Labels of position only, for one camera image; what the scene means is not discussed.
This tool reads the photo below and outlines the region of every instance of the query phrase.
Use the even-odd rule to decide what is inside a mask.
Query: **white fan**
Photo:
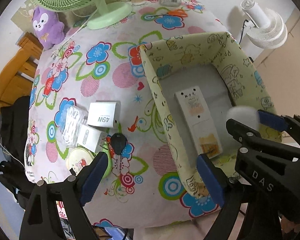
[[[288,31],[278,13],[269,8],[263,11],[254,0],[244,0],[241,8],[254,25],[247,32],[254,45],[263,49],[276,49],[285,43]]]

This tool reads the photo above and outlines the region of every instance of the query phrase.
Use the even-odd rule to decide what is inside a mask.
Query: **table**
[[[117,24],[94,31],[83,28],[56,53],[51,49],[41,56],[31,92],[25,149],[29,180],[54,183],[70,175],[65,164],[70,150],[56,140],[66,104],[88,109],[91,102],[107,100],[122,105],[119,131],[128,144],[122,159],[111,152],[112,172],[84,207],[91,223],[154,227],[218,208],[210,196],[196,200],[184,190],[138,52],[140,44],[159,39],[227,31],[197,0],[186,0],[181,8],[188,17],[167,15],[176,8],[147,0]],[[115,132],[109,131],[108,139]],[[58,211],[66,218],[62,203]]]

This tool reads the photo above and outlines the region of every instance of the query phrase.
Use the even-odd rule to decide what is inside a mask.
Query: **metal bolt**
[[[239,150],[241,153],[247,153],[248,152],[248,149],[246,147],[242,147],[240,148]]]
[[[44,184],[44,180],[39,180],[38,182],[37,182],[37,185],[40,187],[40,186],[42,186]]]
[[[75,181],[75,179],[76,179],[76,176],[74,176],[74,175],[70,175],[68,177],[68,181]]]
[[[235,184],[235,183],[238,182],[238,179],[235,178],[235,177],[230,177],[230,178],[229,178],[229,182],[230,182],[231,184]]]

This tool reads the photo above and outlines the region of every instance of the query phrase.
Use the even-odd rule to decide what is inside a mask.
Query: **white charger box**
[[[77,144],[96,153],[99,152],[100,146],[104,144],[107,133],[99,131],[93,127],[83,124],[80,128]]]
[[[120,108],[119,102],[90,103],[87,124],[116,129],[119,125]]]
[[[222,153],[217,129],[198,86],[175,93],[198,154],[213,158]]]

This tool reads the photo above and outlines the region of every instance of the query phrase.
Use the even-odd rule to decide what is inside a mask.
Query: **red heart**
[[[138,91],[140,91],[141,89],[143,89],[145,87],[145,85],[142,82],[139,82],[138,85],[139,85],[138,88],[137,88]]]

